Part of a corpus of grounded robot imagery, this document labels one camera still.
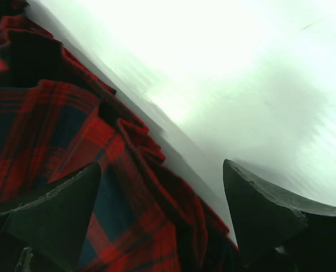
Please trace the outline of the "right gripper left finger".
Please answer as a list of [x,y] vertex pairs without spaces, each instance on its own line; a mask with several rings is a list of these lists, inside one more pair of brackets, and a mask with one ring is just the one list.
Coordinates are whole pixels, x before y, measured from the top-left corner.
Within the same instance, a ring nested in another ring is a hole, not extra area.
[[0,203],[0,271],[76,271],[99,189],[87,164]]

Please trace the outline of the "red plaid skirt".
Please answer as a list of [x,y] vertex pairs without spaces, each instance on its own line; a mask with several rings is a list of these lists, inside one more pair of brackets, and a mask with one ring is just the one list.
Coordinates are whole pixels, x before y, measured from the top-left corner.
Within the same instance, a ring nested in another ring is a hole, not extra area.
[[241,271],[228,227],[164,166],[148,127],[27,4],[0,1],[0,202],[97,162],[78,271]]

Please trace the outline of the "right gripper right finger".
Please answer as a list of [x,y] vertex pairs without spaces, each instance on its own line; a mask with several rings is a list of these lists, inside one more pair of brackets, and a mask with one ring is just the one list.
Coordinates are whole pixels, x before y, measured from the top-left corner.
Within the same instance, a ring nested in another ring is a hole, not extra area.
[[272,184],[232,160],[223,184],[246,271],[336,271],[336,207]]

